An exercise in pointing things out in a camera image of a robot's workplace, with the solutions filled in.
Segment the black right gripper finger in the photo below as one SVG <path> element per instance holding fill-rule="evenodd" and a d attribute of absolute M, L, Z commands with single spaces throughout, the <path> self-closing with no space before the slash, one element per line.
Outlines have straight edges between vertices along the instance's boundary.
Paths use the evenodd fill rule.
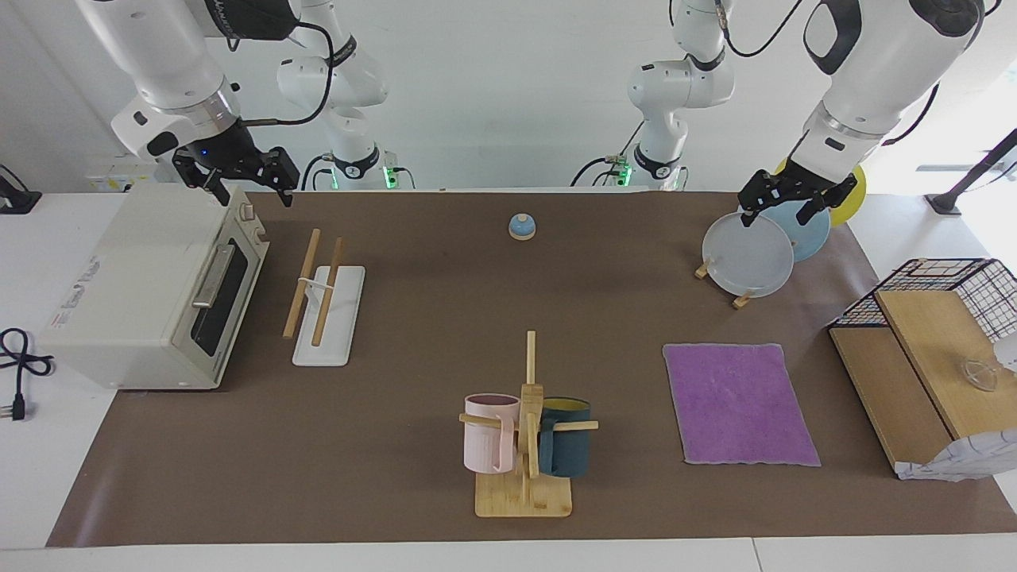
<path fill-rule="evenodd" d="M 186 148 L 176 149 L 173 153 L 173 166 L 183 184 L 211 193 L 223 207 L 229 206 L 231 195 L 222 184 L 222 173 L 217 168 L 203 172 L 192 153 Z"/>
<path fill-rule="evenodd" d="M 284 207 L 291 207 L 301 173 L 287 149 L 273 146 L 268 152 L 258 153 L 258 162 L 257 183 L 276 192 Z"/>

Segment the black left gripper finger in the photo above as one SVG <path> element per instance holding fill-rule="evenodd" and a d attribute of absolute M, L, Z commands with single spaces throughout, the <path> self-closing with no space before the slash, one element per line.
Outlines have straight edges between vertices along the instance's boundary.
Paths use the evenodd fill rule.
<path fill-rule="evenodd" d="M 858 180 L 855 176 L 845 178 L 841 184 L 837 184 L 828 191 L 817 192 L 813 198 L 806 201 L 798 211 L 798 224 L 806 225 L 811 218 L 820 211 L 836 209 L 841 207 L 843 202 L 849 198 L 850 193 L 857 187 Z"/>
<path fill-rule="evenodd" d="M 741 224 L 751 227 L 753 221 L 779 203 L 779 177 L 767 171 L 756 171 L 737 193 L 741 208 Z"/>

